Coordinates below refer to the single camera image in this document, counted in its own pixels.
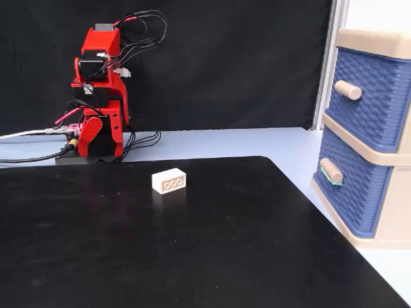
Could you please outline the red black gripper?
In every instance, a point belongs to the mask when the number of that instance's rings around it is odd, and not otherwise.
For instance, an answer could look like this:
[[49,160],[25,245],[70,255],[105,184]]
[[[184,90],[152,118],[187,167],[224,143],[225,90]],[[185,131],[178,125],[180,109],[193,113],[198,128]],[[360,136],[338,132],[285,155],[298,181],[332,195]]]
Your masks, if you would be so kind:
[[81,157],[89,155],[96,156],[99,152],[98,141],[95,138],[98,136],[103,127],[102,120],[99,117],[110,118],[110,129],[112,139],[116,144],[114,156],[120,157],[123,154],[123,124],[122,124],[122,102],[120,100],[110,100],[107,107],[84,108],[83,114],[85,117],[90,117],[86,120],[78,138],[78,153]]

